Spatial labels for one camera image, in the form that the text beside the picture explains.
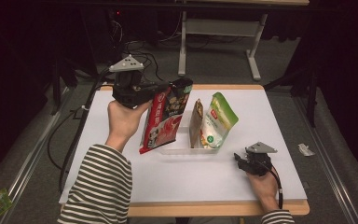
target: hand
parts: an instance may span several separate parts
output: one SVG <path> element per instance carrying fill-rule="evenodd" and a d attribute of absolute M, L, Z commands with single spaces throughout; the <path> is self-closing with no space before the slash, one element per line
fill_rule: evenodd
<path fill-rule="evenodd" d="M 272 172 L 274 172 L 275 175 L 277 174 L 275 168 L 272 168 Z M 267 213 L 279 209 L 275 198 L 278 191 L 278 184 L 272 173 L 267 172 L 263 176 L 251 175 L 247 172 L 246 174 L 251 181 L 255 195 L 263 206 L 264 212 Z"/>
<path fill-rule="evenodd" d="M 135 109 L 129 109 L 118 101 L 112 101 L 107 107 L 109 117 L 109 135 L 106 145 L 123 151 L 124 146 L 136 133 L 142 114 L 151 105 L 151 102 L 138 105 Z"/>

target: white tabletop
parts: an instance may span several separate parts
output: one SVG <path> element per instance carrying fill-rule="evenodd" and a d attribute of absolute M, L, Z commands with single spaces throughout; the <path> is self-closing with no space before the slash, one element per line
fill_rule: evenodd
<path fill-rule="evenodd" d="M 256 201 L 246 174 L 238 169 L 233 153 L 242 155 L 245 147 L 258 141 L 278 150 L 278 153 L 269 155 L 281 177 L 284 199 L 307 199 L 264 90 L 193 90 L 186 110 L 191 110 L 199 98 L 206 110 L 217 91 L 223 93 L 240 119 L 217 154 L 163 155 L 155 149 L 140 155 L 138 149 L 145 126 L 144 113 L 138 132 L 123 152 L 132 164 L 131 204 Z M 106 108 L 114 100 L 111 93 L 95 93 L 60 203 L 67 201 L 69 189 L 76 181 L 89 146 L 105 142 L 108 133 Z"/>

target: striped shirt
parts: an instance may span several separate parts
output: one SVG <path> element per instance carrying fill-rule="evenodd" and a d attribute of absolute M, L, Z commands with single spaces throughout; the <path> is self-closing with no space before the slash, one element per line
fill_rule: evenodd
<path fill-rule="evenodd" d="M 58 222 L 126 223 L 131 190 L 131 163 L 111 147 L 94 145 L 80 166 Z"/>
<path fill-rule="evenodd" d="M 261 218 L 262 224 L 286 224 L 286 223 L 295 223 L 292 215 L 288 210 L 275 210 L 269 213 L 266 213 Z"/>

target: metal rail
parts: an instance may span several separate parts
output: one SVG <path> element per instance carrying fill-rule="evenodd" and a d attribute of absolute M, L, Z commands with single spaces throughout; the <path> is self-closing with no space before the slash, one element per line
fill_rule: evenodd
<path fill-rule="evenodd" d="M 332 190 L 337 197 L 338 203 L 341 206 L 345 218 L 348 220 L 348 223 L 358 224 L 358 213 L 354 207 L 354 204 L 351 201 L 351 197 L 348 194 L 347 188 L 339 177 L 337 170 L 334 167 L 334 164 L 330 160 L 330 157 L 327 153 L 326 148 L 324 147 L 324 144 L 318 132 L 310 125 L 307 117 L 307 110 L 304 106 L 304 103 L 299 97 L 294 97 L 293 99 L 302 119 L 307 124 L 307 127 L 310 131 L 310 135 L 312 136 L 313 142 L 316 145 L 316 150 L 319 152 L 318 155 L 322 161 L 322 167 L 324 168 L 324 172 L 330 182 Z"/>
<path fill-rule="evenodd" d="M 69 91 L 69 88 L 65 88 L 62 92 L 62 107 L 68 102 L 70 96 L 72 95 L 73 91 Z M 9 198 L 12 201 L 12 207 L 7 210 L 2 216 L 0 216 L 0 224 L 9 223 L 10 217 L 15 210 L 17 203 L 19 202 L 22 193 L 24 192 L 28 181 L 31 179 L 31 176 L 36 168 L 36 165 L 39 163 L 40 157 L 43 154 L 43 148 L 45 146 L 48 137 L 51 134 L 51 130 L 54 128 L 55 124 L 57 123 L 58 119 L 60 118 L 61 111 L 57 111 L 57 113 L 50 118 L 48 125 L 42 135 L 39 137 L 38 141 L 36 142 L 34 149 L 28 154 L 27 158 L 25 159 L 24 164 L 19 170 L 13 184 L 11 185 L 10 189 L 8 190 Z"/>

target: black curtain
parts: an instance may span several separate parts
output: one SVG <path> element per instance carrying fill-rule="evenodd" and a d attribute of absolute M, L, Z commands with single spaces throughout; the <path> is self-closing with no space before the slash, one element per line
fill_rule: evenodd
<path fill-rule="evenodd" d="M 0 1 L 0 161 L 44 106 L 52 56 L 29 4 Z"/>
<path fill-rule="evenodd" d="M 358 2 L 321 1 L 320 7 L 338 11 L 312 16 L 286 75 L 314 66 L 318 86 L 358 160 Z M 307 74 L 291 81 L 300 86 L 305 83 L 302 91 L 307 93 L 307 84 L 310 84 Z"/>

